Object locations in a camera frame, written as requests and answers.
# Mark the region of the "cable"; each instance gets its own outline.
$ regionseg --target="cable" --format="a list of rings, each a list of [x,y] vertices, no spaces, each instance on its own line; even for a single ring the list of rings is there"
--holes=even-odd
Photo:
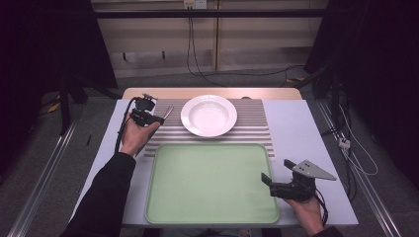
[[[220,86],[220,87],[226,87],[226,86],[221,85],[221,84],[218,84],[218,83],[216,83],[216,82],[211,82],[209,79],[207,79],[207,77],[206,77],[206,76],[203,74],[203,72],[201,71],[201,69],[200,69],[200,65],[198,64],[198,61],[197,61],[197,54],[196,54],[196,52],[195,52],[194,21],[192,20],[192,18],[189,18],[189,43],[188,43],[188,58],[187,58],[187,63],[188,63],[188,69],[189,69],[189,72],[191,72],[191,74],[193,74],[193,75],[197,76],[196,74],[194,74],[194,73],[191,71],[191,68],[190,68],[190,66],[189,66],[189,52],[190,52],[190,49],[191,49],[191,40],[192,40],[192,46],[193,46],[193,48],[194,48],[194,59],[195,59],[195,63],[197,64],[197,69],[198,69],[198,71],[200,72],[200,75],[198,75],[198,76],[203,77],[206,81],[210,82],[210,83],[211,83],[211,84],[213,84],[213,85]]]
[[[343,118],[344,118],[344,120],[345,120],[345,123],[346,123],[346,125],[347,125],[347,127],[348,127],[348,129],[349,129],[349,132],[350,132],[350,134],[352,135],[352,137],[354,138],[354,140],[361,146],[361,148],[367,153],[367,155],[369,156],[369,158],[371,159],[371,161],[373,162],[373,164],[374,164],[374,166],[376,167],[376,170],[373,172],[373,173],[368,173],[368,172],[365,172],[364,171],[364,169],[362,168],[362,167],[360,167],[360,166],[358,166],[358,165],[356,165],[355,164],[355,162],[350,158],[350,153],[349,153],[349,151],[348,151],[348,148],[343,148],[343,147],[341,147],[341,150],[342,150],[342,153],[343,153],[343,155],[345,156],[345,158],[348,160],[348,161],[350,161],[353,165],[354,165],[354,167],[357,169],[357,170],[359,170],[361,173],[363,173],[364,175],[369,175],[369,176],[373,176],[373,175],[376,175],[377,173],[378,173],[378,166],[377,166],[377,163],[376,163],[376,161],[373,159],[373,157],[370,155],[370,153],[364,148],[364,146],[358,141],[358,139],[357,139],[357,137],[355,137],[355,135],[354,135],[354,133],[352,132],[352,129],[349,127],[349,123],[348,123],[348,120],[347,120],[347,118],[346,118],[346,116],[345,116],[345,113],[344,113],[344,111],[343,111],[343,108],[342,108],[342,106],[341,105],[339,105],[339,108],[341,109],[341,111],[342,111],[342,115],[343,115]]]
[[[318,197],[316,193],[314,193],[314,198],[317,199],[317,201],[320,203],[321,207],[323,208],[323,217],[321,218],[321,220],[323,221],[323,226],[325,226],[327,219],[329,217],[329,211],[326,208],[326,201],[324,200],[323,194],[318,189],[316,190],[320,194],[321,199]]]
[[[297,182],[297,183],[299,183],[301,186],[303,186],[308,192],[310,192],[311,194],[312,194],[312,196],[314,197],[314,198],[316,198],[316,200],[320,203],[320,205],[321,205],[321,207],[323,208],[323,216],[321,217],[321,220],[322,220],[322,222],[323,222],[323,226],[325,226],[326,225],[326,222],[327,222],[327,218],[328,218],[328,216],[329,216],[329,211],[327,210],[327,208],[326,208],[326,201],[325,201],[325,199],[324,199],[324,196],[323,196],[323,194],[321,193],[321,191],[320,190],[318,190],[317,188],[315,188],[315,190],[320,194],[320,196],[321,196],[321,199],[320,199],[320,197],[317,195],[317,193],[316,192],[314,192],[314,191],[312,191],[307,185],[305,185],[303,182],[301,182],[301,181],[299,181],[299,180],[295,180],[295,179],[293,179],[293,181],[295,181],[295,182]]]
[[[128,105],[126,106],[126,111],[124,112],[123,122],[121,124],[120,131],[118,132],[117,143],[115,144],[115,154],[117,154],[120,151],[120,144],[121,144],[121,140],[123,139],[124,129],[126,128],[126,123],[128,122],[128,119],[126,120],[126,116],[128,115],[130,105],[132,104],[133,101],[136,101],[137,99],[138,97],[132,98],[129,101]]]
[[[285,83],[287,82],[287,71],[288,70],[291,70],[293,68],[303,67],[304,66],[304,65],[293,65],[293,66],[289,66],[286,69],[282,69],[282,70],[279,70],[279,71],[268,72],[268,73],[260,73],[260,74],[236,73],[236,72],[217,72],[217,73],[204,74],[201,71],[201,68],[200,68],[199,63],[198,63],[198,60],[197,60],[197,54],[196,54],[196,48],[195,48],[195,36],[194,36],[194,21],[193,21],[192,18],[189,18],[189,26],[190,26],[190,28],[189,28],[189,43],[188,43],[188,55],[187,55],[188,70],[189,70],[189,72],[192,75],[198,76],[198,77],[203,77],[206,81],[208,81],[208,82],[210,82],[210,83],[212,83],[214,85],[217,85],[217,86],[220,86],[220,87],[225,87],[224,85],[221,85],[221,84],[218,84],[218,83],[215,83],[215,82],[211,82],[207,77],[209,77],[209,76],[218,76],[218,75],[238,75],[238,76],[255,76],[255,77],[258,77],[258,76],[270,76],[270,75],[275,75],[275,74],[279,74],[279,73],[285,72],[286,73],[286,78],[285,78],[283,84],[280,86],[280,87],[283,87],[285,85]],[[191,66],[190,66],[190,63],[189,63],[189,55],[190,55],[190,51],[191,51],[191,42],[192,42],[192,47],[193,47],[193,52],[194,52],[195,63],[197,65],[197,69],[198,69],[198,71],[199,71],[200,74],[194,73],[191,70]]]

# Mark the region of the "hand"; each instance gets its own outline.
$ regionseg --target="hand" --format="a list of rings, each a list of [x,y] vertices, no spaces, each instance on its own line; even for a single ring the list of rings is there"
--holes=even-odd
[[[324,229],[323,221],[321,220],[320,204],[316,198],[312,197],[306,202],[298,202],[292,199],[284,199],[284,201],[293,208],[299,224],[308,236],[313,236]]]
[[[160,122],[156,121],[149,126],[140,126],[136,124],[129,115],[126,117],[126,128],[123,133],[123,148],[121,152],[134,156],[139,148],[148,141],[148,136],[160,126]]]

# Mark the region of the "black cable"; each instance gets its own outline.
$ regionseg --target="black cable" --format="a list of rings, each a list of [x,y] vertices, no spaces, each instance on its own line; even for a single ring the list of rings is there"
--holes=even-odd
[[[200,72],[200,75],[197,75],[195,73],[192,72],[190,66],[189,66],[189,52],[191,49],[191,41],[192,41],[192,46],[193,46],[193,50],[194,50],[194,59],[195,59],[195,63],[197,64],[197,69]],[[188,43],[188,58],[187,58],[187,63],[188,63],[188,69],[189,72],[191,72],[192,75],[194,76],[201,76],[202,78],[204,78],[206,81],[210,82],[213,85],[219,86],[219,87],[226,87],[224,85],[218,84],[216,82],[211,82],[201,71],[200,69],[200,65],[198,64],[198,60],[197,60],[197,54],[195,51],[195,40],[194,40],[194,21],[192,20],[192,18],[189,18],[189,43]]]
[[[323,194],[316,189],[317,192],[320,194],[321,199],[318,197],[318,195],[316,193],[314,193],[314,198],[317,199],[317,201],[320,203],[321,207],[323,207],[323,217],[321,218],[321,220],[323,221],[323,226],[326,225],[327,219],[329,218],[329,211],[326,208],[326,201],[324,200]]]
[[[189,18],[189,43],[188,43],[188,55],[187,55],[187,65],[188,65],[188,70],[189,72],[194,75],[194,76],[198,76],[198,77],[203,77],[206,81],[220,86],[220,87],[225,87],[224,85],[215,83],[215,82],[211,82],[207,77],[209,76],[217,76],[217,75],[238,75],[238,76],[270,76],[270,75],[275,75],[275,74],[279,74],[282,72],[286,73],[286,79],[284,81],[284,83],[280,86],[283,87],[285,85],[285,83],[287,82],[287,71],[296,67],[303,67],[304,65],[293,65],[293,66],[289,66],[286,69],[282,69],[279,71],[275,71],[275,72],[268,72],[268,73],[260,73],[260,74],[252,74],[252,73],[236,73],[236,72],[217,72],[217,73],[208,73],[208,74],[204,74],[199,66],[198,60],[197,60],[197,54],[196,54],[196,48],[195,48],[195,36],[194,36],[194,21],[192,18]],[[191,70],[191,66],[189,64],[189,55],[190,55],[190,50],[191,50],[191,42],[192,42],[192,46],[193,46],[193,51],[194,51],[194,59],[195,59],[195,63],[197,64],[197,69],[200,72],[200,74],[196,74]]]
[[[138,97],[132,98],[129,101],[128,105],[126,106],[126,111],[124,112],[123,122],[121,124],[120,131],[118,132],[117,143],[115,144],[115,154],[117,154],[120,151],[120,144],[121,144],[121,140],[123,139],[124,129],[126,128],[126,123],[128,122],[128,119],[126,120],[126,116],[128,115],[130,105],[132,104],[133,101],[136,101],[137,99]]]

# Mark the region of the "green cutting mat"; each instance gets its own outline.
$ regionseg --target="green cutting mat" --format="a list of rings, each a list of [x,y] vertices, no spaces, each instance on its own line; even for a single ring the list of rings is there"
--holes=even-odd
[[[271,176],[261,144],[161,145],[146,218],[154,224],[273,223],[279,210],[262,172]]]

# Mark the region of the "white cable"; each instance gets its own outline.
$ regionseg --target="white cable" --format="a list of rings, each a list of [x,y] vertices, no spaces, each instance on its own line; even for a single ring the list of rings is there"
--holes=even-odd
[[[343,108],[342,108],[342,106],[341,105],[339,105],[339,108],[341,109],[341,111],[342,111],[342,115],[343,115],[343,119],[345,120],[345,123],[346,123],[346,125],[347,125],[347,127],[348,127],[348,129],[349,129],[349,132],[351,133],[351,135],[352,135],[352,137],[354,137],[354,140],[361,146],[361,148],[367,153],[367,155],[370,157],[370,159],[371,159],[371,161],[373,162],[373,164],[374,164],[374,166],[376,167],[376,171],[375,172],[373,172],[373,173],[368,173],[368,172],[365,172],[364,171],[364,169],[362,168],[362,167],[360,167],[360,166],[357,166],[355,163],[354,163],[354,161],[349,157],[349,153],[348,153],[348,149],[347,148],[342,148],[342,151],[343,151],[343,153],[344,153],[344,156],[345,156],[345,158],[347,159],[347,160],[349,160],[354,166],[355,166],[355,168],[357,169],[357,170],[359,170],[359,171],[361,171],[364,175],[369,175],[369,176],[373,176],[373,175],[376,175],[376,174],[378,174],[378,166],[377,166],[377,163],[376,163],[376,161],[373,159],[373,157],[370,155],[370,153],[364,148],[364,146],[363,145],[361,145],[361,143],[358,141],[358,139],[357,139],[357,137],[355,137],[355,135],[354,135],[354,133],[352,132],[352,129],[351,129],[351,127],[349,126],[349,123],[348,123],[348,120],[346,119],[346,116],[345,116],[345,112],[343,111]]]

